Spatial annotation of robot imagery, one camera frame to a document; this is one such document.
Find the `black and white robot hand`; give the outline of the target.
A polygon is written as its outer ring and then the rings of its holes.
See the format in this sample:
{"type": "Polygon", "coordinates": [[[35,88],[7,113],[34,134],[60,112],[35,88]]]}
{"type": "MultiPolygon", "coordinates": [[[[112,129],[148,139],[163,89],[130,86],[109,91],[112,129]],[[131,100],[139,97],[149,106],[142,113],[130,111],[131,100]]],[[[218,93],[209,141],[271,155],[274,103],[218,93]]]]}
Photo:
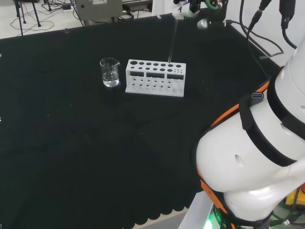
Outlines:
{"type": "Polygon", "coordinates": [[[184,20],[185,18],[194,18],[200,11],[200,0],[175,0],[175,7],[172,15],[176,20],[184,20]]]}

